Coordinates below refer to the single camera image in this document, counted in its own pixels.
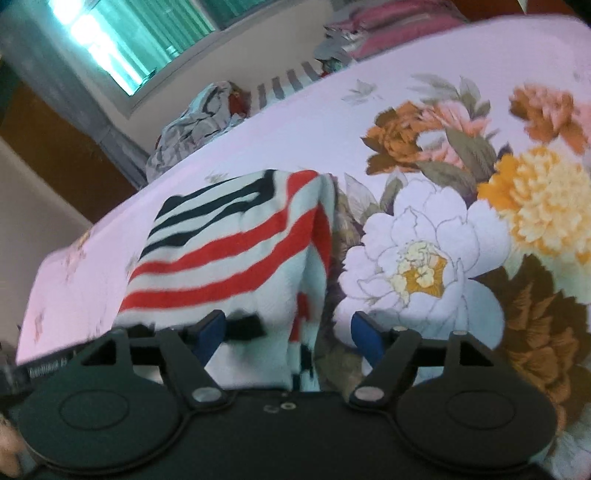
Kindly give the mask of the person's left hand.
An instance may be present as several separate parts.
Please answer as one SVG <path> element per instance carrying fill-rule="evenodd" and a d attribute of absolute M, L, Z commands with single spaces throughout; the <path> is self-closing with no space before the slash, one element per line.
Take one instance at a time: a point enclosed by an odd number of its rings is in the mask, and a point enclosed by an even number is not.
<path fill-rule="evenodd" d="M 22 469 L 18 455 L 25 449 L 22 437 L 10 421 L 1 415 L 0 420 L 0 471 L 9 478 L 18 478 Z"/>

